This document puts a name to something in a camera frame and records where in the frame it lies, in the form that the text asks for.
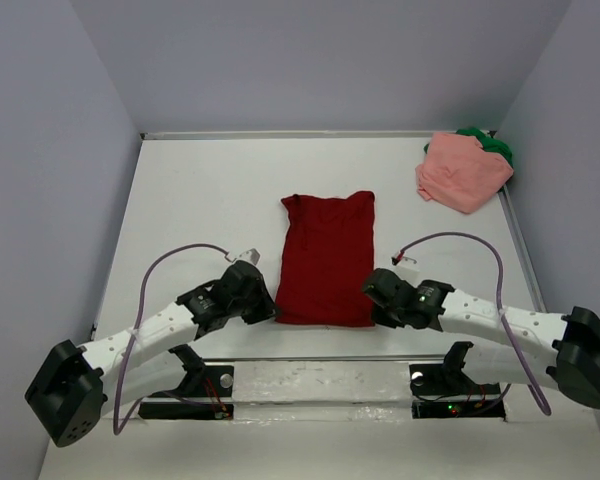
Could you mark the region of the dark red t shirt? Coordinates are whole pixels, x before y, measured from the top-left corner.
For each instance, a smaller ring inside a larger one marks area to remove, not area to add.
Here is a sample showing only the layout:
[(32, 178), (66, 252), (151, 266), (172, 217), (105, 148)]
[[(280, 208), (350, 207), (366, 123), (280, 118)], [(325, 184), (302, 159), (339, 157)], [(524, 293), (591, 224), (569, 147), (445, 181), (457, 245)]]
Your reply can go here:
[(372, 302), (362, 293), (374, 269), (375, 195), (294, 194), (281, 200), (288, 229), (275, 303), (276, 321), (295, 326), (368, 328)]

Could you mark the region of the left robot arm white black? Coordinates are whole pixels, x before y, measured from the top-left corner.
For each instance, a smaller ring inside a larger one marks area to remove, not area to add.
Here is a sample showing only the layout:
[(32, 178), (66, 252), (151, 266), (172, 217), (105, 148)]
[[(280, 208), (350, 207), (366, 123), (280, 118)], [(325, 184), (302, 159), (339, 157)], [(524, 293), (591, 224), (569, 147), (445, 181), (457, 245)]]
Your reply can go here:
[(157, 314), (97, 341), (51, 348), (25, 392), (51, 441), (59, 448), (86, 436), (107, 414), (117, 425), (120, 409), (155, 393), (195, 392), (205, 364), (192, 342), (233, 318), (247, 325), (274, 318), (277, 309), (261, 272), (237, 260), (217, 280), (176, 298)]

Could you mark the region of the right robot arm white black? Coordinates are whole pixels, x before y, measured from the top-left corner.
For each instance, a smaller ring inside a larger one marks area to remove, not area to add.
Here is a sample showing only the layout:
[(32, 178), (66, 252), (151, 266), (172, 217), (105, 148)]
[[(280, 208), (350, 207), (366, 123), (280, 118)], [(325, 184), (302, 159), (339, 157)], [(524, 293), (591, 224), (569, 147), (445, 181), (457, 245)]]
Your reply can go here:
[(421, 391), (462, 395), (488, 384), (539, 386), (600, 410), (600, 318), (591, 310), (498, 307), (443, 282), (412, 286), (387, 269), (374, 270), (362, 291), (379, 325), (460, 335), (424, 373)]

